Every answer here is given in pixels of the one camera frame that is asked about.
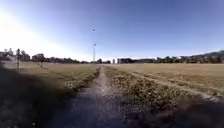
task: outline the blue sky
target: blue sky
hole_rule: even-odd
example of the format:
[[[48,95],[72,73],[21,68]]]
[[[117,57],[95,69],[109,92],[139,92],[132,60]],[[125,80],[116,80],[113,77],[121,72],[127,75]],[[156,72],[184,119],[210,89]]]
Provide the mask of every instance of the blue sky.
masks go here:
[[[94,43],[103,59],[216,51],[224,49],[224,1],[0,0],[0,43],[88,61]]]

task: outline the dirt path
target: dirt path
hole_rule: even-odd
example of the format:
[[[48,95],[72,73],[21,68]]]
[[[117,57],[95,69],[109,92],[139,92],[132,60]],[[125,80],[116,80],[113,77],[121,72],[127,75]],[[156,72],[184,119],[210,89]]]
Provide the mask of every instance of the dirt path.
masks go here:
[[[116,92],[101,67],[93,84],[71,100],[46,128],[123,128],[120,96]]]

